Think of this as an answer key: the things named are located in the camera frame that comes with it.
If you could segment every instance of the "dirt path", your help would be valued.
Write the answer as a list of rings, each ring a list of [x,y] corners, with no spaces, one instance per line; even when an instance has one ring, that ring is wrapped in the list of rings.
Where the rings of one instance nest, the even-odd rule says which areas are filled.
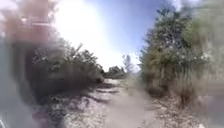
[[[162,128],[152,104],[138,89],[117,84],[114,88],[95,91],[90,96],[107,102],[90,99],[88,107],[81,104],[82,112],[71,112],[65,117],[67,128]]]

